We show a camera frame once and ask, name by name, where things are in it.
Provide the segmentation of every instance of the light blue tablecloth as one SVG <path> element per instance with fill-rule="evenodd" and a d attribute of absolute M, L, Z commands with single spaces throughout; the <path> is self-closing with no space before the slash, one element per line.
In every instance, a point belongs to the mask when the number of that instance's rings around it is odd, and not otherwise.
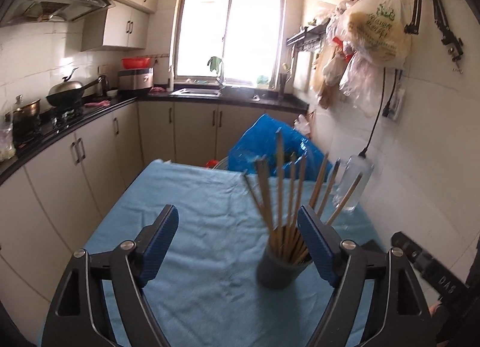
<path fill-rule="evenodd" d="M 272 194 L 276 180 L 271 178 Z M 304 203 L 313 185 L 305 182 Z M 86 249 L 91 254 L 109 251 L 134 239 L 168 203 L 178 208 L 178 231 L 145 294 L 172 347 L 305 346 L 333 290 L 314 265 L 283 291 L 257 285 L 255 267 L 267 230 L 237 172 L 152 162 L 105 217 Z M 328 203 L 324 217 L 332 211 Z M 360 208 L 352 215 L 341 213 L 334 227 L 342 238 L 359 244 L 378 239 Z M 105 285 L 117 342 L 129 346 L 111 283 Z M 362 334 L 372 286 L 368 283 L 364 289 L 350 346 Z"/>

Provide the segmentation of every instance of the blue plastic bag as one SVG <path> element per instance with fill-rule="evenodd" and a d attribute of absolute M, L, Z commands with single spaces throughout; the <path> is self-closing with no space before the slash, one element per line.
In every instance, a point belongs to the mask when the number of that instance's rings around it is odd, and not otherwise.
<path fill-rule="evenodd" d="M 277 176 L 277 137 L 275 133 L 279 128 L 282 131 L 285 153 L 291 155 L 295 152 L 297 156 L 295 162 L 297 178 L 299 175 L 299 158 L 306 156 L 305 180 L 316 180 L 323 161 L 323 153 L 300 132 L 281 121 L 271 118 L 268 114 L 260 117 L 230 150 L 229 170 L 246 171 L 249 174 L 254 174 L 254 161 L 266 156 L 270 176 Z M 288 162 L 283 166 L 285 178 L 290 177 L 290 164 Z M 328 162 L 325 177 L 327 177 L 331 168 L 332 165 Z"/>

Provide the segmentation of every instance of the blue gripper pad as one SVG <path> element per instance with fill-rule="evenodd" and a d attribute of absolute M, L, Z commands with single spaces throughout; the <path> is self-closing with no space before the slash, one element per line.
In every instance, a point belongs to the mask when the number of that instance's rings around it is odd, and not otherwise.
<path fill-rule="evenodd" d="M 340 236 L 323 224 L 310 206 L 298 210 L 297 224 L 320 277 L 337 287 L 345 270 L 340 250 Z"/>
<path fill-rule="evenodd" d="M 160 265 L 177 232 L 179 214 L 176 207 L 166 205 L 152 225 L 144 227 L 135 239 L 135 266 L 140 287 L 157 276 Z"/>

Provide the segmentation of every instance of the black countertop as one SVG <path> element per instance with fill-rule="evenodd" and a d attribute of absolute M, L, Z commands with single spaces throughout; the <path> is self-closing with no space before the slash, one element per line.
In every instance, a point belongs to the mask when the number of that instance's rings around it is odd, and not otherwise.
<path fill-rule="evenodd" d="M 176 86 L 176 90 L 185 86 Z M 258 93 L 258 101 L 241 101 L 236 99 L 228 99 L 225 97 L 185 97 L 173 96 L 170 93 L 151 93 L 140 97 L 124 97 L 118 96 L 110 100 L 110 106 L 107 107 L 82 107 L 82 114 L 69 120 L 66 125 L 53 129 L 50 121 L 45 122 L 40 129 L 40 136 L 34 142 L 29 143 L 23 148 L 17 149 L 17 155 L 0 163 L 0 185 L 4 183 L 13 173 L 21 168 L 28 161 L 33 159 L 40 152 L 59 141 L 66 135 L 76 129 L 86 125 L 87 123 L 114 111 L 122 106 L 128 105 L 135 101 L 174 101 L 174 102 L 199 102 L 212 104 L 225 104 L 235 106 L 248 106 L 253 108 L 265 108 L 278 111 L 287 111 L 298 114 L 306 114 L 308 104 L 292 95 L 285 95 L 280 102 L 276 92 L 265 91 Z"/>

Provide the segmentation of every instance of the window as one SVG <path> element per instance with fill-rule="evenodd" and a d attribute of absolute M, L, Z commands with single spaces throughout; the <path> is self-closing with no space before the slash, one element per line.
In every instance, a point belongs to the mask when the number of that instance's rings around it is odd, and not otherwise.
<path fill-rule="evenodd" d="M 213 81 L 207 66 L 223 60 L 227 83 L 273 84 L 284 0 L 182 0 L 176 75 Z"/>

